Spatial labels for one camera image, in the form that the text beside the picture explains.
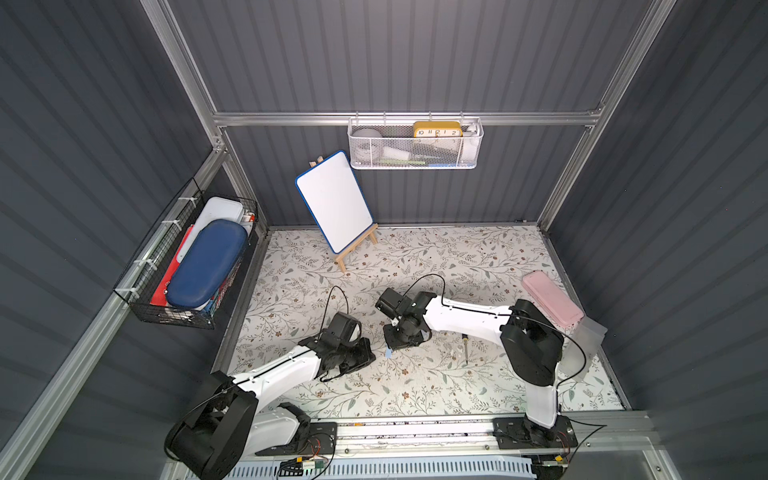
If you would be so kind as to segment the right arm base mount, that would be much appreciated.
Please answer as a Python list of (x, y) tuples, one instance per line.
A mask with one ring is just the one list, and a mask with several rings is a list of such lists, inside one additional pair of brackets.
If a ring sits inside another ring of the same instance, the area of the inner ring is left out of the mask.
[(550, 428), (542, 427), (527, 417), (497, 417), (492, 421), (492, 434), (501, 450), (561, 449), (566, 452), (578, 445), (570, 419), (557, 415)]

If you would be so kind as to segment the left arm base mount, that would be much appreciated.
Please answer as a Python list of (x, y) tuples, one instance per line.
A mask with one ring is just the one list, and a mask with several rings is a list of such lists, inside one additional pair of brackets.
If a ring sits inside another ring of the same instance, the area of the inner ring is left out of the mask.
[(256, 452), (255, 456), (311, 456), (314, 453), (329, 456), (335, 452), (337, 434), (336, 422), (312, 422), (300, 426), (288, 444), (263, 449)]

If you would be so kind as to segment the black yellow screwdriver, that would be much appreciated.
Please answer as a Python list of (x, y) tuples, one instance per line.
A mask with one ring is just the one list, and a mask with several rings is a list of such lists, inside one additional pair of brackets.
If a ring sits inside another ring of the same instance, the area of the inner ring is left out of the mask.
[(461, 341), (463, 345), (464, 365), (469, 365), (469, 337), (466, 334), (461, 334)]

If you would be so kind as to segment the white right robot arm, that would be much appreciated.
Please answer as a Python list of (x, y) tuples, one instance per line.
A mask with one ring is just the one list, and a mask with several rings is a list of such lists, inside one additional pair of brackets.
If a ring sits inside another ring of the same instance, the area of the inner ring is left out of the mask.
[(468, 304), (431, 292), (410, 298), (388, 288), (375, 308), (390, 323), (383, 327), (391, 350), (416, 347), (436, 332), (454, 332), (504, 349), (514, 373), (525, 383), (526, 419), (552, 429), (558, 419), (556, 370), (564, 335), (530, 301), (510, 307)]

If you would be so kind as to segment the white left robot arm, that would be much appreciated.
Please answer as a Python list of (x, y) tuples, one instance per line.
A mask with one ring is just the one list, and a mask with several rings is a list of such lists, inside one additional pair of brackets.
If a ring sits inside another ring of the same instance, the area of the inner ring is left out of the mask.
[(285, 355), (246, 373), (211, 373), (194, 406), (168, 432), (166, 456), (199, 479), (222, 479), (245, 454), (300, 453), (316, 432), (311, 419), (289, 402), (264, 408), (287, 391), (337, 372), (343, 376), (375, 360), (361, 323), (339, 312), (330, 325)]

